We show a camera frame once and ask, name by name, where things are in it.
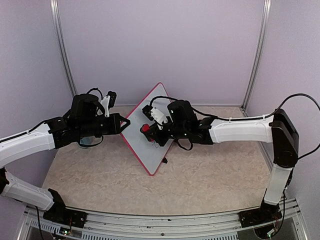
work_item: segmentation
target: purple-tinted wall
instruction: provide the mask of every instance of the purple-tinted wall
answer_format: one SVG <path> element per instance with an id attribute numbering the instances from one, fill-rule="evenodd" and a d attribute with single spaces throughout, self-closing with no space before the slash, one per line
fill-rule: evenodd
<path id="1" fill-rule="evenodd" d="M 71 94 L 61 62 L 50 1 L 0 3 L 0 138 L 61 116 Z M 41 152 L 7 166 L 17 177 L 41 186 L 55 151 Z M 0 238 L 17 237 L 25 206 L 0 196 Z"/>
<path id="2" fill-rule="evenodd" d="M 253 115 L 272 112 L 293 93 L 320 102 L 320 1 L 272 1 L 257 82 L 247 109 Z M 299 155 L 320 142 L 320 112 L 306 98 L 283 107 L 300 135 Z M 272 155 L 272 146 L 268 146 Z M 296 197 L 311 239 L 320 239 L 320 151 L 296 165 L 288 193 Z"/>
<path id="3" fill-rule="evenodd" d="M 193 104 L 242 104 L 263 0 L 59 1 L 79 92 L 92 86 L 134 105 L 156 83 Z"/>

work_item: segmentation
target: marble-patterned tabletop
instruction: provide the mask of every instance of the marble-patterned tabletop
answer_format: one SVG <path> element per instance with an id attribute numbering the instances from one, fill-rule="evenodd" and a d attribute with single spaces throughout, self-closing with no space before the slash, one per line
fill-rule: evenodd
<path id="1" fill-rule="evenodd" d="M 132 106 L 112 108 L 123 116 Z M 242 117 L 238 107 L 197 107 L 220 117 Z M 43 187 L 58 191 L 70 207 L 134 215 L 190 215 L 259 206 L 270 172 L 256 142 L 173 143 L 149 176 L 120 135 L 82 149 L 58 150 Z"/>

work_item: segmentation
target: red border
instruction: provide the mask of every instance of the red border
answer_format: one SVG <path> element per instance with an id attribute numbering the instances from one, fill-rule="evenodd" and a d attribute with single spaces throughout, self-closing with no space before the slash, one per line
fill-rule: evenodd
<path id="1" fill-rule="evenodd" d="M 168 95 L 168 92 L 167 92 L 164 84 L 163 84 L 162 82 L 158 82 L 158 83 L 151 89 L 151 91 L 135 106 L 135 108 L 134 108 L 125 118 L 127 119 L 127 118 L 133 113 L 133 111 L 136 110 L 136 108 L 137 108 L 137 107 L 153 92 L 153 90 L 154 90 L 156 87 L 158 87 L 158 85 L 160 85 L 160 84 L 163 86 L 163 89 L 164 89 L 165 93 Z M 149 176 L 154 176 L 154 175 L 157 173 L 157 171 L 158 171 L 158 169 L 159 169 L 159 167 L 160 167 L 160 165 L 161 165 L 162 162 L 159 163 L 159 166 L 158 166 L 157 169 L 155 170 L 154 174 L 151 174 L 151 173 L 148 171 L 148 169 L 146 168 L 146 166 L 143 164 L 143 162 L 140 160 L 140 158 L 138 157 L 138 155 L 136 154 L 136 152 L 133 150 L 133 148 L 131 147 L 131 145 L 129 144 L 129 142 L 126 140 L 126 138 L 124 137 L 124 135 L 123 135 L 122 133 L 120 133 L 120 135 L 121 135 L 121 137 L 123 138 L 123 140 L 125 141 L 125 143 L 128 145 L 128 147 L 131 149 L 131 151 L 133 152 L 133 154 L 135 155 L 135 157 L 138 159 L 139 163 L 141 163 L 141 165 L 142 165 L 142 167 L 144 168 L 144 170 L 146 170 L 146 172 L 149 174 Z M 170 148 L 171 148 L 171 145 L 169 146 L 168 150 L 167 150 L 166 153 L 164 154 L 164 157 L 167 155 L 167 153 L 168 153 L 168 151 L 169 151 Z"/>

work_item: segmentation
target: beige table surface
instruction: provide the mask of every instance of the beige table surface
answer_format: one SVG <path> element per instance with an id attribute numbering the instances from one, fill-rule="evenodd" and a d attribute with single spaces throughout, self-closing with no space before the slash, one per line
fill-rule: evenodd
<path id="1" fill-rule="evenodd" d="M 133 107 L 112 108 L 123 116 Z M 242 117 L 237 107 L 197 107 L 220 117 Z M 70 207 L 135 215 L 190 215 L 259 206 L 270 172 L 256 142 L 174 143 L 155 176 L 148 176 L 120 135 L 102 144 L 59 149 L 43 186 Z"/>

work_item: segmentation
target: white board with red border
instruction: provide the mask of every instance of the white board with red border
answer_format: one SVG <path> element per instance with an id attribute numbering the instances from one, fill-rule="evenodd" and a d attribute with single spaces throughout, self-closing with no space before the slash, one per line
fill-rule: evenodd
<path id="1" fill-rule="evenodd" d="M 173 142 L 170 139 L 165 146 L 161 147 L 155 142 L 149 142 L 140 132 L 140 128 L 144 124 L 152 125 L 155 123 L 143 114 L 142 108 L 149 105 L 150 101 L 156 96 L 168 96 L 165 86 L 161 82 L 129 113 L 126 118 L 130 120 L 130 126 L 123 130 L 121 134 L 124 141 L 150 176 L 155 175 Z M 170 103 L 168 99 L 159 98 L 152 103 L 152 106 L 158 108 L 166 116 L 170 116 L 167 108 Z"/>

